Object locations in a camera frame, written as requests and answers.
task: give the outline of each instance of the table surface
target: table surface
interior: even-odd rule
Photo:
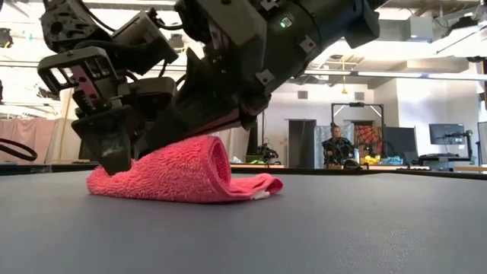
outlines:
[[[0,273],[483,273],[487,181],[280,176],[270,199],[90,196],[88,172],[0,177]]]

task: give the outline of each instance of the pink curtain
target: pink curtain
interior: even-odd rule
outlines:
[[[43,118],[0,119],[0,138],[19,142],[32,148],[38,154],[34,163],[43,164],[46,160],[47,149],[51,142],[55,122],[55,120]],[[16,148],[12,145],[7,146],[26,154],[23,149]],[[15,161],[22,164],[29,163],[3,151],[0,151],[0,161]]]

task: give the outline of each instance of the red towel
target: red towel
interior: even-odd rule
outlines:
[[[231,179],[227,153],[213,136],[154,151],[112,177],[99,167],[87,185],[94,195],[197,203],[263,199],[282,189],[282,181],[269,174]]]

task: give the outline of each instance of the metal bracket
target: metal bracket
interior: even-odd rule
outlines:
[[[303,42],[301,42],[299,46],[306,52],[306,54],[311,53],[317,47],[315,42],[312,41],[308,35],[304,37]]]
[[[270,11],[272,10],[273,8],[277,8],[277,3],[275,2],[275,0],[262,0],[260,2],[260,5],[266,10],[266,11]]]
[[[275,79],[274,75],[268,69],[263,72],[257,73],[256,77],[264,86],[266,86],[268,83],[272,82]]]
[[[131,106],[76,120],[72,128],[109,175],[131,167],[131,137],[140,124]]]

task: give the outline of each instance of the yellow object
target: yellow object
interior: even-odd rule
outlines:
[[[361,164],[379,164],[380,163],[380,155],[375,156],[372,158],[371,156],[367,155],[360,160]]]

